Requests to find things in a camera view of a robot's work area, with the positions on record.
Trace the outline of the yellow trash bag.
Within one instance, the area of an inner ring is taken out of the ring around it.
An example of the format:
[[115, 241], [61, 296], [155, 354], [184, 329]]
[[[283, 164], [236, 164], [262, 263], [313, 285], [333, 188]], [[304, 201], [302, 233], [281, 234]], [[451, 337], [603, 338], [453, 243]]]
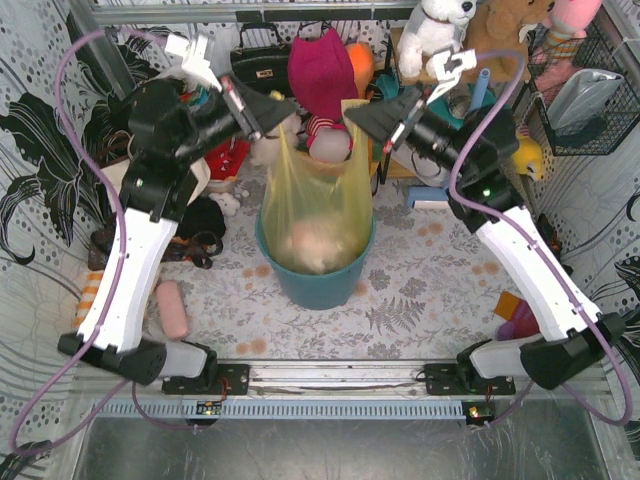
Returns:
[[373, 218], [368, 137], [346, 118], [342, 124], [352, 149], [341, 163], [316, 161], [281, 137], [279, 158], [268, 169], [261, 209], [268, 252], [278, 264], [278, 243], [298, 221], [331, 223], [351, 245], [354, 260], [368, 243]]

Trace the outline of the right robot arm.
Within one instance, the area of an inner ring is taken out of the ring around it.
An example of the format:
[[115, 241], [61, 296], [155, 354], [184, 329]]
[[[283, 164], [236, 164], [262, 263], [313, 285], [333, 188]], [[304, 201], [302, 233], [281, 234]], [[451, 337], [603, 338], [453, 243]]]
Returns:
[[517, 149], [513, 114], [504, 98], [472, 112], [460, 128], [410, 88], [381, 102], [349, 107], [345, 116], [389, 148], [407, 145], [450, 173], [448, 203], [457, 219], [489, 248], [531, 308], [539, 332], [466, 350], [483, 378], [526, 375], [553, 390], [610, 353], [625, 330], [572, 281], [541, 237], [531, 213], [499, 165]]

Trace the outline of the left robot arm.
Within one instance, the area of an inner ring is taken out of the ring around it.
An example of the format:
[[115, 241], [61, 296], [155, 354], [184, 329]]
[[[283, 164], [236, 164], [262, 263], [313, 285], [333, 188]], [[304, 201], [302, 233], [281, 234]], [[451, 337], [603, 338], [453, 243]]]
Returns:
[[129, 117], [134, 158], [115, 202], [112, 249], [89, 313], [77, 331], [60, 337], [59, 352], [144, 386], [158, 379], [214, 380], [211, 349], [143, 337], [153, 280], [196, 189], [192, 164], [234, 136], [259, 139], [294, 111], [290, 101], [256, 92], [231, 75], [210, 88], [198, 108], [181, 101], [171, 79], [135, 91]]

